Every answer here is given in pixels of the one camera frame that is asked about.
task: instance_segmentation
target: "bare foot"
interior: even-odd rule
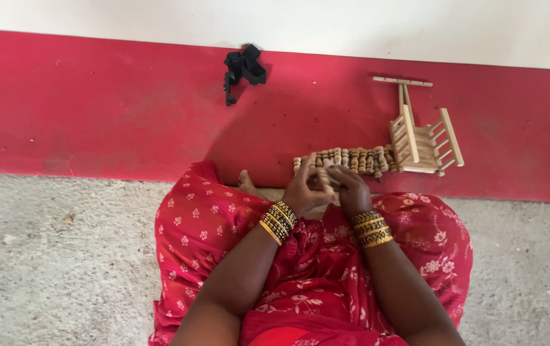
[[[247,173],[247,169],[240,171],[239,190],[258,198],[262,198],[263,200],[268,200],[268,198],[264,197],[264,195],[260,193],[258,189],[254,186],[252,179],[249,177],[249,173]]]

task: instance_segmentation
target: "black plastic piece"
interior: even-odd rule
[[[226,54],[224,60],[224,64],[228,66],[228,72],[224,74],[226,106],[236,103],[236,99],[230,96],[230,86],[239,83],[241,78],[247,79],[253,86],[266,83],[266,70],[256,61],[259,56],[260,51],[253,44],[245,48],[242,53],[230,52]]]

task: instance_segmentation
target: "red painted floor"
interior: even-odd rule
[[[264,52],[267,83],[227,107],[229,51],[0,31],[0,173],[175,181],[212,159],[228,184],[282,187],[294,156],[389,142],[381,75],[434,83],[410,87],[416,123],[446,107],[465,166],[374,192],[550,201],[550,70]]]

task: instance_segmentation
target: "miniature wooden chair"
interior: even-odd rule
[[[446,108],[440,108],[440,119],[435,124],[423,128],[414,124],[407,85],[432,86],[431,83],[382,77],[373,80],[399,84],[399,116],[390,122],[389,128],[394,160],[400,172],[437,172],[442,177],[451,164],[464,165]]]

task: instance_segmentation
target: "gray floor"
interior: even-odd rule
[[[145,345],[170,188],[0,175],[0,345]],[[468,345],[550,345],[550,203],[445,200],[474,245]]]

